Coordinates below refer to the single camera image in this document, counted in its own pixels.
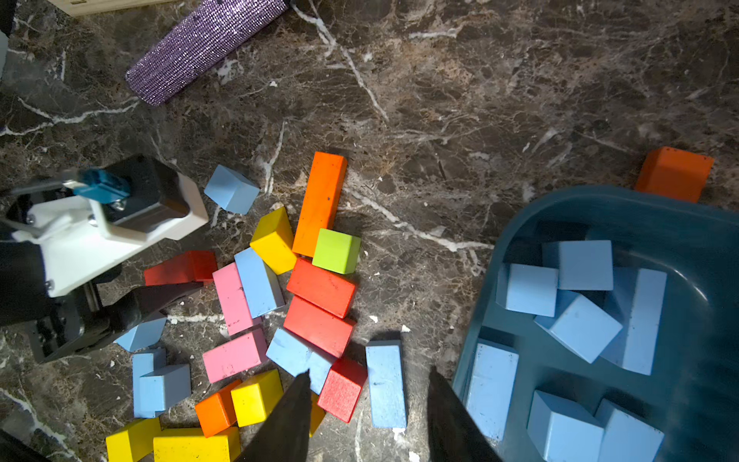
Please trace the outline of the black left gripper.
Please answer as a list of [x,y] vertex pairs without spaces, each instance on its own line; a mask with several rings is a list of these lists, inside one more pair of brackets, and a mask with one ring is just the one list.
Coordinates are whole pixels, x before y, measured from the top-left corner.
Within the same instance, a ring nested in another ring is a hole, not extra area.
[[34,358],[47,363],[109,345],[176,300],[204,287],[202,282],[146,286],[132,290],[108,307],[98,286],[121,273],[117,266],[65,296],[52,298],[42,281],[37,246],[1,241],[1,325],[21,325]]

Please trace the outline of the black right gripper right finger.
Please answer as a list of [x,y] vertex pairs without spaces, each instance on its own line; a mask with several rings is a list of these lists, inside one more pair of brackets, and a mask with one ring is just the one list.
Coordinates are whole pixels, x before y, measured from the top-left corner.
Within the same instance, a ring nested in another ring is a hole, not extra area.
[[426,415],[431,461],[502,462],[435,366],[429,372]]

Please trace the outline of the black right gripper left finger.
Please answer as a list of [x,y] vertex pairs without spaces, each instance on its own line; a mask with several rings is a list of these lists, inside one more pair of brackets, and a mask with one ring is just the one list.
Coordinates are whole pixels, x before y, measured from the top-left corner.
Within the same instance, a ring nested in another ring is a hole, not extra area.
[[301,373],[237,461],[305,462],[310,441],[311,393],[309,373]]

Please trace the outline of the light blue thin block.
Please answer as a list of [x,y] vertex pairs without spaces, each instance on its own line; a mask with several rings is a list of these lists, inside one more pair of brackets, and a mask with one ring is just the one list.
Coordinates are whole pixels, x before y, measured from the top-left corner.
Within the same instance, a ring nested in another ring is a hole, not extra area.
[[519,365],[519,354],[509,346],[480,339],[465,406],[480,432],[502,442]]

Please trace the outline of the light blue small cube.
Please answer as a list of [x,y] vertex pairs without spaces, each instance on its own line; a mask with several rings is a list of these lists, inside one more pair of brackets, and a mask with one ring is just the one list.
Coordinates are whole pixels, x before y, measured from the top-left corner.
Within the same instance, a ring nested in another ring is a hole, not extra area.
[[527,434],[545,461],[598,461],[604,428],[579,403],[536,390]]

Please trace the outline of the light blue long block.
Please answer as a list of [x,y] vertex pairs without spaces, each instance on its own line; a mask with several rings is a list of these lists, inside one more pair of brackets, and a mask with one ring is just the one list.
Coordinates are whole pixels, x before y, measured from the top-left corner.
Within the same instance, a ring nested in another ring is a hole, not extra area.
[[656,459],[664,440],[661,430],[606,398],[600,402],[595,418],[604,427],[600,462],[652,462]]

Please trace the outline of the light blue cube top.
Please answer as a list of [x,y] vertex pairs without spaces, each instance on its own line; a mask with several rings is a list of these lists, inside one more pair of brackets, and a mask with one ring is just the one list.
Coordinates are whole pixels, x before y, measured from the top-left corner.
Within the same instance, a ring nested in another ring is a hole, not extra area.
[[612,242],[563,241],[542,244],[543,266],[558,270],[558,288],[568,291],[612,291]]

